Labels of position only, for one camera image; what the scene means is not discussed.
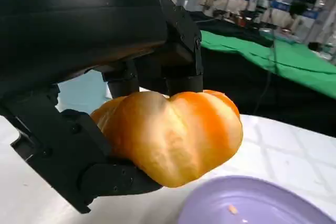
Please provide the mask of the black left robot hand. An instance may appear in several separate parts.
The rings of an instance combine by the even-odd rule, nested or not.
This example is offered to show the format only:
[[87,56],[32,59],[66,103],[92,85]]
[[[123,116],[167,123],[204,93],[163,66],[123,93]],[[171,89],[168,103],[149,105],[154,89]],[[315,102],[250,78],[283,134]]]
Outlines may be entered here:
[[159,62],[167,92],[203,89],[201,32],[172,0],[1,0],[1,115],[18,155],[78,212],[101,196],[161,188],[113,158],[84,112],[56,109],[58,84],[94,69],[111,94],[139,89],[134,58]]

